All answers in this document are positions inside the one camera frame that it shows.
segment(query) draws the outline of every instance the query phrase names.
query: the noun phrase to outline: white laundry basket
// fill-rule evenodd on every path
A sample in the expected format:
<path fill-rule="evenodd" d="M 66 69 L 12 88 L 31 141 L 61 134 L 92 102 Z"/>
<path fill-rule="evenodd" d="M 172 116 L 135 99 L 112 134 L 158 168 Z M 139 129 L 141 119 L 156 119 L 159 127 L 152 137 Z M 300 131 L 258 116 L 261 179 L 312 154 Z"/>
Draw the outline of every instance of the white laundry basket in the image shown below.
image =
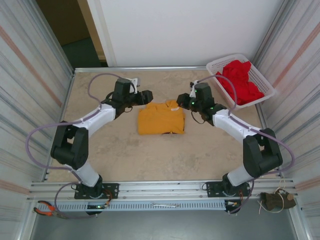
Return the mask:
<path fill-rule="evenodd" d="M 217 60 L 214 60 L 212 62 L 209 62 L 206 65 L 206 69 L 209 71 L 211 75 L 215 75 L 217 72 L 220 72 L 222 74 L 224 66 L 231 63 L 234 60 L 239 60 L 240 62 L 244 63 L 249 61 L 245 56 L 242 54 L 233 54 L 230 56 L 226 56 Z M 227 91 L 224 89 L 224 87 L 220 84 L 218 79 L 216 77 L 209 78 L 209 80 L 212 79 L 212 83 L 214 87 L 218 90 L 218 92 L 222 95 L 228 106 L 231 108 L 234 106 L 235 102 L 230 97 L 230 95 L 227 93 Z M 253 82 L 259 89 L 260 92 L 264 93 L 264 97 L 259 98 L 255 101 L 246 103 L 244 105 L 236 105 L 235 110 L 243 109 L 245 107 L 249 107 L 252 105 L 255 105 L 257 103 L 263 102 L 267 100 L 268 98 L 275 95 L 276 90 L 271 86 L 271 84 L 267 81 L 267 79 L 255 68 L 255 66 L 251 65 L 250 71 L 249 71 L 249 81 Z"/>

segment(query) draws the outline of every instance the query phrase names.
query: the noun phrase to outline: marble-patterned surface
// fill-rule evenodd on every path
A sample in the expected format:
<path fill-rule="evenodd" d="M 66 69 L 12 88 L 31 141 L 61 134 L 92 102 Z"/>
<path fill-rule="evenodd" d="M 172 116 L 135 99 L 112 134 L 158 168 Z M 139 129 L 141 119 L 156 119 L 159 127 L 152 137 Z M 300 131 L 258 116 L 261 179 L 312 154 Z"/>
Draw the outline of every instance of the marble-patterned surface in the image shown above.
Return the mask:
<path fill-rule="evenodd" d="M 138 71 L 114 72 L 124 78 L 140 77 L 139 90 L 151 90 L 154 102 L 177 99 L 190 91 L 189 82 L 209 75 L 207 71 Z M 65 120 L 80 118 L 97 107 L 88 97 L 90 79 L 97 73 L 77 73 L 68 102 Z M 99 99 L 113 91 L 113 76 L 100 76 L 91 92 Z M 217 103 L 225 104 L 211 86 Z M 89 140 L 89 158 L 104 181 L 170 181 L 220 179 L 242 163 L 242 144 L 223 130 L 208 123 L 196 123 L 185 111 L 185 134 L 138 135 L 138 108 L 123 113 L 97 131 Z M 260 127 L 255 106 L 235 112 L 251 125 Z M 65 171 L 51 171 L 50 182 L 67 182 L 75 178 Z"/>

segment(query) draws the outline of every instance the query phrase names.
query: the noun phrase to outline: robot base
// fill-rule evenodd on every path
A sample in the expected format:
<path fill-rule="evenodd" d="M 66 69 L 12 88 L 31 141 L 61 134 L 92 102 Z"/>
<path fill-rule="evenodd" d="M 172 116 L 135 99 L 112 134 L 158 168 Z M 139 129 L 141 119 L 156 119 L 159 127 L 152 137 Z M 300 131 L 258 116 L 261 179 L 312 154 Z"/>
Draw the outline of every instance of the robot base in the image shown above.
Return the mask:
<path fill-rule="evenodd" d="M 118 198 L 119 183 L 102 183 L 102 194 L 98 197 L 91 197 L 86 191 L 86 186 L 77 184 L 74 193 L 74 199 L 109 199 L 103 190 L 109 190 L 112 194 L 112 199 Z"/>
<path fill-rule="evenodd" d="M 243 197 L 247 197 L 250 192 L 250 186 L 247 182 L 234 187 L 228 192 L 225 190 L 223 181 L 208 181 L 205 185 L 208 198 L 240 197 L 240 193 L 242 193 Z"/>

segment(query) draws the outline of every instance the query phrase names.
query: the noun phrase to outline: yellow shirt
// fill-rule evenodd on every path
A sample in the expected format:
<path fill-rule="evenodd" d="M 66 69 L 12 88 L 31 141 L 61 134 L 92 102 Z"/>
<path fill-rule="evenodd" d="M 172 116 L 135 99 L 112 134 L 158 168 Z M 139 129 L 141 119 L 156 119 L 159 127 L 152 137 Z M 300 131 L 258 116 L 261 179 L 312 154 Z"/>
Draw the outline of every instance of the yellow shirt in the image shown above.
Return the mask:
<path fill-rule="evenodd" d="M 138 133 L 145 134 L 184 134 L 185 114 L 175 100 L 166 103 L 150 102 L 138 114 Z"/>

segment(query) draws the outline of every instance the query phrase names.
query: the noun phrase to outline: small tool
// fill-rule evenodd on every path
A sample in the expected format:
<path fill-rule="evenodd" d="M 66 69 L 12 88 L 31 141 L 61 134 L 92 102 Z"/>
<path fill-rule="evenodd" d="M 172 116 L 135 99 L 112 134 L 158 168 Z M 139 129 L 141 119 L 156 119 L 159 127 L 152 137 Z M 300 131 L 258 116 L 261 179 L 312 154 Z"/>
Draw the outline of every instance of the small tool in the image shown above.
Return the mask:
<path fill-rule="evenodd" d="M 61 218 L 61 219 L 68 219 L 67 217 L 58 213 L 56 211 L 56 208 L 54 206 L 52 206 L 50 202 L 39 200 L 38 203 L 46 205 L 50 211 L 40 211 L 38 208 L 34 207 L 33 211 L 35 211 L 37 214 L 43 215 L 43 216 L 49 216 L 49 217 L 54 216 L 54 217 Z"/>
<path fill-rule="evenodd" d="M 152 203 L 151 207 L 168 207 L 168 208 L 176 208 L 179 207 L 179 204 L 170 204 L 170 203 Z"/>

